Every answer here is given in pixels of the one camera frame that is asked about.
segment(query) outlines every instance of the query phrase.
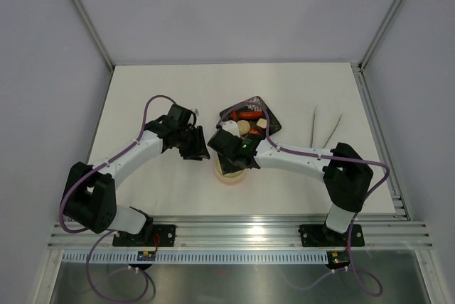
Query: gray wall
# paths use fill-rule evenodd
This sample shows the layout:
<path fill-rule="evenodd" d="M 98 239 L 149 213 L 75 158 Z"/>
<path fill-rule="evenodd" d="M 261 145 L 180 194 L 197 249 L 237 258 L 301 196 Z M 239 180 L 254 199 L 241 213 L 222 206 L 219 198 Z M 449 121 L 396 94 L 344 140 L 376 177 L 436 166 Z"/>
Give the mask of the gray wall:
<path fill-rule="evenodd" d="M 416 219 L 455 297 L 455 0 L 406 0 L 367 66 Z"/>
<path fill-rule="evenodd" d="M 68 0 L 0 0 L 0 302 L 29 303 L 109 74 Z"/>
<path fill-rule="evenodd" d="M 82 0 L 117 65 L 359 61 L 392 0 Z"/>

